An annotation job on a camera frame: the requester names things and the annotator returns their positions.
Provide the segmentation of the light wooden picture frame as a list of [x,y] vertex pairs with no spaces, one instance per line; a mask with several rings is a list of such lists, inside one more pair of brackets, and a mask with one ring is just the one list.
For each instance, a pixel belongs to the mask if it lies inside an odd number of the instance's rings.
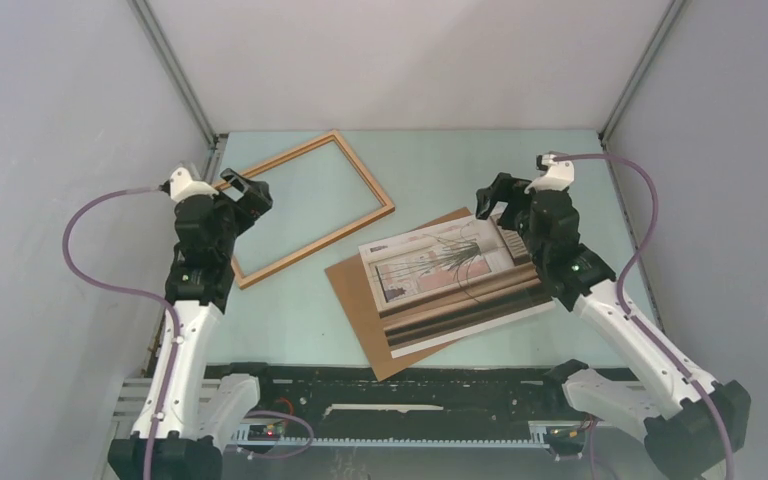
[[273,208],[241,236],[231,265],[251,287],[383,219],[395,204],[337,130],[232,132],[218,167],[268,183]]

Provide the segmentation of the printed plant photo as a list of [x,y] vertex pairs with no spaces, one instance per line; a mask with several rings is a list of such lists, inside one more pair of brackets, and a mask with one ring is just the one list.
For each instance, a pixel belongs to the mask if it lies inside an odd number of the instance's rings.
[[551,310],[555,303],[501,208],[359,248],[392,357],[400,358]]

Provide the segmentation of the brown cardboard backing board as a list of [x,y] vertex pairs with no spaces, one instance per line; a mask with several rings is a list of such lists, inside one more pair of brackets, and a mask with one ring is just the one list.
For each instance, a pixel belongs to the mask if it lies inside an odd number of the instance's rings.
[[[442,224],[446,221],[456,220],[464,217],[472,217],[468,210],[464,207],[455,211],[452,211],[442,217],[422,225],[418,228],[424,228]],[[331,267],[325,269],[325,273],[332,285],[334,293],[336,294],[343,311],[345,312],[348,321],[354,330],[354,333],[361,345],[364,354],[370,364],[370,368],[373,371],[375,378],[379,381],[386,380],[387,378],[396,375],[397,373],[410,368],[416,363],[434,355],[440,350],[453,344],[457,340],[450,340],[443,342],[439,345],[431,346],[430,348],[420,350],[418,352],[411,353],[398,358],[393,358],[390,353],[390,347],[386,339],[385,332],[383,330],[379,313],[373,298],[372,290],[366,280],[363,280],[363,265],[361,257],[359,255],[352,256],[342,262],[339,262]],[[451,294],[432,297],[430,301],[431,307],[443,306],[448,303],[455,303],[459,301],[469,300],[468,295],[464,292],[455,291]],[[485,305],[484,307],[477,306],[478,303],[469,300],[470,303],[476,305],[469,307],[472,313],[481,312],[484,313],[499,313],[499,315],[490,315],[493,319],[501,318],[504,315],[515,313],[520,309],[514,307],[520,306],[514,298],[504,299],[502,302],[491,302],[491,306]],[[420,306],[413,308],[413,310],[423,311],[431,307]]]

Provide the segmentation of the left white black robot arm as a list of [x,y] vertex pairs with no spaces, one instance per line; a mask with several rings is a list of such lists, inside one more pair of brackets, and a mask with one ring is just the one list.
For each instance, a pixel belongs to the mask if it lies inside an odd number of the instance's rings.
[[264,416],[275,406],[275,388],[248,374],[232,375],[209,402],[200,400],[207,348],[235,282],[235,242],[273,206],[267,182],[231,169],[221,177],[238,198],[185,167],[163,186],[175,204],[177,242],[156,371],[129,437],[113,440],[107,455],[120,479],[218,479],[246,412]]

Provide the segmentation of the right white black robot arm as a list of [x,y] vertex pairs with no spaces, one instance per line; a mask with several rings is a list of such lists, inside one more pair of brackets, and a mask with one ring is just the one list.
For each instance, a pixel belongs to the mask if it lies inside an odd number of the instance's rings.
[[553,368],[541,392],[545,411],[574,411],[607,421],[643,444],[669,479],[698,479],[724,464],[746,439],[751,397],[736,380],[722,383],[654,327],[619,286],[614,270],[580,240],[580,216],[566,189],[536,189],[500,173],[476,193],[476,216],[505,208],[497,224],[525,243],[541,284],[586,322],[626,362],[641,387],[632,390],[578,360]]

